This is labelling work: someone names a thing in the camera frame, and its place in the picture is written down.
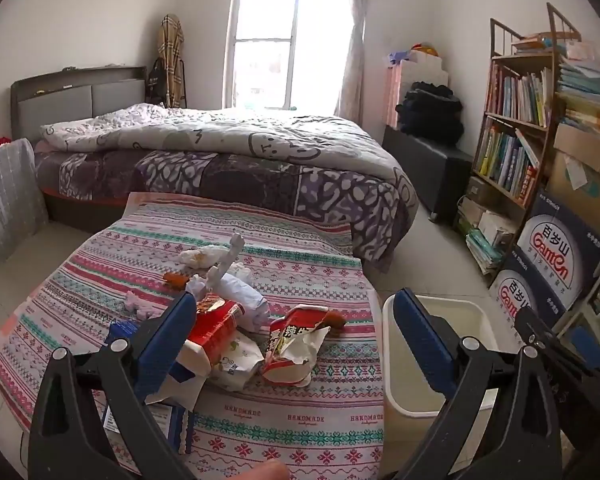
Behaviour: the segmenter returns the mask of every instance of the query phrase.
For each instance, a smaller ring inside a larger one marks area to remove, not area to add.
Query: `white plastic bin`
[[[418,298],[432,316],[446,319],[460,337],[474,336],[488,349],[498,349],[489,320],[475,303],[430,296]],[[396,325],[393,296],[382,308],[382,345],[385,447],[391,442],[400,442],[400,460],[404,462],[438,416],[444,397],[430,388]],[[474,429],[458,462],[473,457],[489,420],[496,393],[497,390],[488,390],[485,394]]]

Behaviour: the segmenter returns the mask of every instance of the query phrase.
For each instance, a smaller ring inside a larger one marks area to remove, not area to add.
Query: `purple patterned bed sheet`
[[[405,200],[374,176],[227,153],[36,153],[36,172],[43,192],[74,200],[123,205],[133,191],[182,193],[326,225],[350,222],[354,254],[370,262],[393,252],[418,208],[411,186]]]

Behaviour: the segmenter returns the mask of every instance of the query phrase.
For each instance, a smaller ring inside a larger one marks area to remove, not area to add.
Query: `white checkered cloth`
[[[27,139],[0,147],[0,265],[48,221]]]

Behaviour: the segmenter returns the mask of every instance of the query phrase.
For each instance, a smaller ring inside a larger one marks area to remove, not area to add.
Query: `window pane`
[[[291,38],[296,0],[240,0],[238,40]]]
[[[287,41],[239,41],[234,57],[234,106],[282,108],[285,105]]]
[[[299,0],[291,106],[332,115],[349,50],[349,0]]]

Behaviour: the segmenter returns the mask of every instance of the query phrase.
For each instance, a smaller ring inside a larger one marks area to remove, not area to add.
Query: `black leather bench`
[[[402,166],[432,222],[451,223],[471,175],[472,157],[455,147],[387,126],[382,147]]]

